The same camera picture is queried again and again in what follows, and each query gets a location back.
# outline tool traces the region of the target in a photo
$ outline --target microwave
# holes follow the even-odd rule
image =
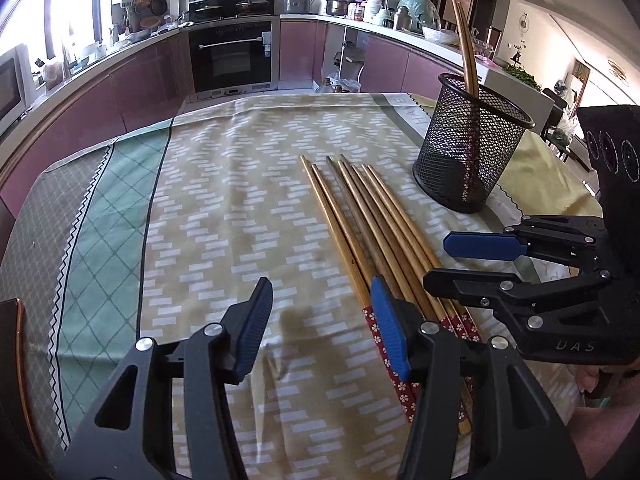
[[[36,99],[29,51],[19,44],[0,56],[0,136]]]

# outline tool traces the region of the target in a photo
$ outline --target ceiling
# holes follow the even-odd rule
[[[523,1],[559,18],[587,63],[607,74],[610,57],[640,85],[640,28],[622,0]]]

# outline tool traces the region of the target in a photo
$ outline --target blue gripper pad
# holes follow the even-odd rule
[[[406,337],[394,312],[394,297],[391,295],[385,279],[376,276],[371,282],[371,307],[376,315],[382,342],[386,348],[391,367],[401,381],[409,377],[409,357],[406,348]]]
[[[527,245],[508,234],[451,232],[442,245],[453,258],[512,262],[527,254]]]
[[[246,319],[237,339],[236,363],[233,373],[239,380],[242,380],[254,367],[255,357],[260,349],[272,306],[273,285],[267,278],[262,277],[258,280],[254,292],[247,302]]]

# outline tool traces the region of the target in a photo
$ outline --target mesh cup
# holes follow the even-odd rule
[[[414,179],[436,202],[461,213],[482,209],[525,129],[534,125],[520,107],[480,85],[440,74],[440,97],[414,162]]]

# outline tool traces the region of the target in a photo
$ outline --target frying pan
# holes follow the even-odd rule
[[[156,16],[164,16],[167,9],[166,0],[151,0],[151,12]]]

